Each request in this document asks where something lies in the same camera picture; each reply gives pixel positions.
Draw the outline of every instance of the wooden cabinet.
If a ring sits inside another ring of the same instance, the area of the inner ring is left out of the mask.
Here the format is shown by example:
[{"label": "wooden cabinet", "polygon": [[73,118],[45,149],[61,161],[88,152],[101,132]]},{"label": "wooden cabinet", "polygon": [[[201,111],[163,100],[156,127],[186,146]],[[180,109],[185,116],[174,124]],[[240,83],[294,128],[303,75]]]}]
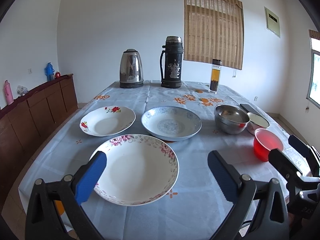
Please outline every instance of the wooden cabinet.
[{"label": "wooden cabinet", "polygon": [[76,109],[72,75],[64,75],[0,110],[0,211],[29,158]]}]

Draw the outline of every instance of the silver screw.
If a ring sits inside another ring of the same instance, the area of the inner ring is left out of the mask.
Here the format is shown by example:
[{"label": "silver screw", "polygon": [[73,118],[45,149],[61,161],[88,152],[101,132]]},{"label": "silver screw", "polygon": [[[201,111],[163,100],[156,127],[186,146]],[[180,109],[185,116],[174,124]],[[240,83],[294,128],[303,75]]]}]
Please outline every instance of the silver screw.
[{"label": "silver screw", "polygon": [[242,174],[241,175],[241,178],[244,180],[244,181],[249,181],[251,178],[248,174]]},{"label": "silver screw", "polygon": [[279,184],[279,180],[277,180],[275,178],[273,178],[271,181],[272,181],[273,184]]},{"label": "silver screw", "polygon": [[36,181],[35,181],[35,184],[36,185],[40,185],[42,183],[42,179],[37,179]]},{"label": "silver screw", "polygon": [[66,182],[71,181],[72,180],[72,175],[64,176],[63,180],[66,181]]}]

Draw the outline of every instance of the blue thermos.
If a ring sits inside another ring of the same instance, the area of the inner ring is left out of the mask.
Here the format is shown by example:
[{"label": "blue thermos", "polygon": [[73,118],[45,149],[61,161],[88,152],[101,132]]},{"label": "blue thermos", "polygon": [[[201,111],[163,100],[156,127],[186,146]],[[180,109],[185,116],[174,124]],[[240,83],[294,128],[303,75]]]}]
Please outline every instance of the blue thermos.
[{"label": "blue thermos", "polygon": [[47,76],[48,81],[54,80],[54,69],[51,65],[51,62],[49,62],[47,66],[44,68],[44,73]]}]

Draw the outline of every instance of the wall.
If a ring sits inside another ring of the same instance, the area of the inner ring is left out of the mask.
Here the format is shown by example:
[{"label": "wall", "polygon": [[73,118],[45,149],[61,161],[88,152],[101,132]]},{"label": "wall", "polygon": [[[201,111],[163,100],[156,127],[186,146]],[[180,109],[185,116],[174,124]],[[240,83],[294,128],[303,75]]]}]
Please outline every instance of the wall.
[{"label": "wall", "polygon": [[[288,65],[283,0],[240,0],[244,7],[243,70],[224,68],[221,83],[278,113]],[[281,38],[266,28],[264,6],[280,18]],[[165,38],[184,35],[184,0],[61,0],[58,59],[62,74],[75,73],[79,102],[88,102],[119,80],[123,51],[139,51],[144,79],[160,78]],[[184,61],[182,80],[208,82],[210,64]]]},{"label": "wall", "polygon": [[298,1],[287,1],[291,33],[290,67],[283,107],[280,114],[306,139],[320,149],[320,109],[306,99],[311,72],[309,29],[316,27]]},{"label": "wall", "polygon": [[[31,90],[47,81],[48,62],[58,70],[59,6],[60,0],[16,0],[0,23],[0,84],[8,80],[14,98],[18,85]],[[6,104],[2,91],[0,107]]]}]

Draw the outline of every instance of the thermos strap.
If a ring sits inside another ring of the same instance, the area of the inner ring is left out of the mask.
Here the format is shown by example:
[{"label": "thermos strap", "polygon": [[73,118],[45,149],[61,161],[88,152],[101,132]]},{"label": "thermos strap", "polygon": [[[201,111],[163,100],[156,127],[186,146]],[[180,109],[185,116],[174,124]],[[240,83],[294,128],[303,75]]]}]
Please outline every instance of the thermos strap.
[{"label": "thermos strap", "polygon": [[160,56],[160,71],[161,71],[161,80],[163,80],[163,70],[162,70],[162,57],[164,54],[165,50],[162,51],[161,56]]}]

